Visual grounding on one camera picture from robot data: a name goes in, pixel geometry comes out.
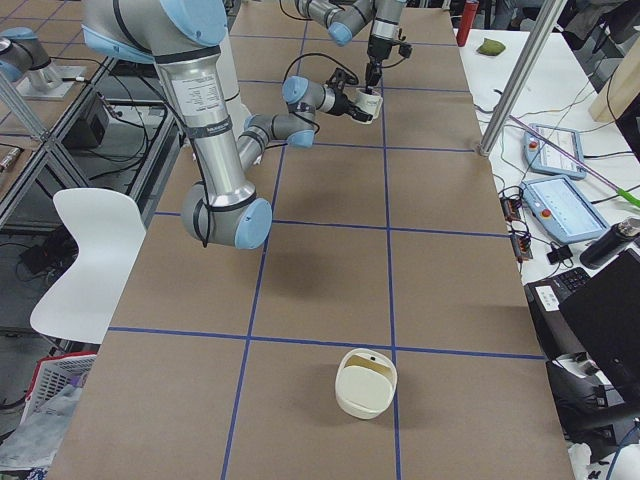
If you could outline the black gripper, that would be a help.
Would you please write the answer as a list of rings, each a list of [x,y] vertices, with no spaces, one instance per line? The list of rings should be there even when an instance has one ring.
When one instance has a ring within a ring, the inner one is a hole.
[[[369,95],[376,93],[376,82],[382,77],[382,63],[389,58],[391,52],[391,41],[386,38],[370,36],[367,46],[369,61],[365,70],[365,91]]]
[[[360,124],[371,124],[373,122],[373,116],[368,112],[356,111],[355,104],[348,98],[348,96],[339,90],[334,90],[334,103],[333,103],[333,115],[349,115],[353,121]]]

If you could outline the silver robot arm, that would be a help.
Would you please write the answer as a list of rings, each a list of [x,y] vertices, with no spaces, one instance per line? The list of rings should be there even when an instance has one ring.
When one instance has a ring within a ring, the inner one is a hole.
[[[318,112],[347,114],[361,122],[373,118],[339,83],[321,85],[291,76],[282,87],[288,112],[249,116],[236,135],[218,67],[228,34],[221,1],[87,1],[82,28],[90,48],[154,66],[163,88],[160,97],[186,134],[200,171],[181,218],[204,245],[254,249],[267,238],[272,208],[258,197],[246,172],[271,142],[312,146]]]
[[[365,27],[368,36],[368,63],[365,70],[366,94],[372,94],[378,85],[392,49],[397,48],[402,60],[412,54],[412,45],[406,42],[399,27],[405,8],[404,1],[355,1],[345,7],[329,1],[296,1],[298,21],[315,21],[323,26],[335,44],[345,46]]]

